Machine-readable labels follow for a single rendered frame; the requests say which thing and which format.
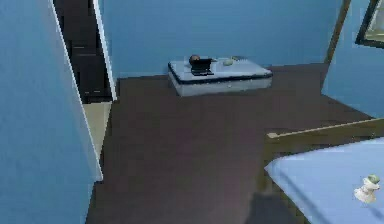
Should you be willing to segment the black laptop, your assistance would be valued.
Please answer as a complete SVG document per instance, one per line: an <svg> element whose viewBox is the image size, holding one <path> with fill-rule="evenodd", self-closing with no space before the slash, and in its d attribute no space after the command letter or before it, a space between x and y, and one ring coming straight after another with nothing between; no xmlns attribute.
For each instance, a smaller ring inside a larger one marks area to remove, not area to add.
<svg viewBox="0 0 384 224"><path fill-rule="evenodd" d="M195 59L190 61L191 73L194 76L207 76L211 75L211 63L213 60L208 59Z"/></svg>

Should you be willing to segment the low white mattress bed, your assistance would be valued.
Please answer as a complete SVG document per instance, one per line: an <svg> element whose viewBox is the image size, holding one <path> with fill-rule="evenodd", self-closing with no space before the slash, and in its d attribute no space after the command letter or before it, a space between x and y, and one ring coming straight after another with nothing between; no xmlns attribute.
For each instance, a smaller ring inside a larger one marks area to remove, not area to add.
<svg viewBox="0 0 384 224"><path fill-rule="evenodd" d="M197 96L224 92L238 92L268 88L273 72L248 59L240 57L211 58L211 75L194 76L189 59L170 61L168 75L180 96ZM231 66L224 66L225 59L233 59Z"/></svg>

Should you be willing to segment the wooden bed with blue mattress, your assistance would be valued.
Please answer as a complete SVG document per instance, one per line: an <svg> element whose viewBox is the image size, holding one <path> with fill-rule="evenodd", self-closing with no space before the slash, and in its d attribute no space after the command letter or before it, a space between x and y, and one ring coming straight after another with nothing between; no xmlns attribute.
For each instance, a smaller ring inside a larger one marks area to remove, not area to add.
<svg viewBox="0 0 384 224"><path fill-rule="evenodd" d="M258 189L277 194L299 224L384 224L384 118L269 133ZM363 178L380 178L376 200L354 196Z"/></svg>

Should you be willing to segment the white small figurine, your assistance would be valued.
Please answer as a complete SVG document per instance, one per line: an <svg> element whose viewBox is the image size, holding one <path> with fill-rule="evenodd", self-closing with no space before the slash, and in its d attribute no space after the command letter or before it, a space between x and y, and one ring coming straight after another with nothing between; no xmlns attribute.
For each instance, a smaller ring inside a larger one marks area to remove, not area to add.
<svg viewBox="0 0 384 224"><path fill-rule="evenodd" d="M375 192L380 189L380 178L375 174L364 177L361 187L354 190L354 196L361 202L372 203L376 200Z"/></svg>

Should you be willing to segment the dark framed window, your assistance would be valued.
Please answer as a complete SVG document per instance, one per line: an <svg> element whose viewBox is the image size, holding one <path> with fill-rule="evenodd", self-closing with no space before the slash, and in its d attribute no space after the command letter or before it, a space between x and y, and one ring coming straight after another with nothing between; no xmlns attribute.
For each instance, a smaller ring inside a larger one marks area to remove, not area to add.
<svg viewBox="0 0 384 224"><path fill-rule="evenodd" d="M355 43L384 49L384 0L370 0Z"/></svg>

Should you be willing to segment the tall wooden post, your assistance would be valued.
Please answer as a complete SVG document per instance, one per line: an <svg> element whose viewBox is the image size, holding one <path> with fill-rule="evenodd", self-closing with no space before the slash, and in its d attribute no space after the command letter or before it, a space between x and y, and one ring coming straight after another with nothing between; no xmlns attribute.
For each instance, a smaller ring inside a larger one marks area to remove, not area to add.
<svg viewBox="0 0 384 224"><path fill-rule="evenodd" d="M342 4L338 13L338 18L334 26L333 33L324 59L324 62L326 64L330 64L332 62L332 58L334 56L334 52L336 50L336 46L343 28L343 24L349 10L350 2L351 0L342 0Z"/></svg>

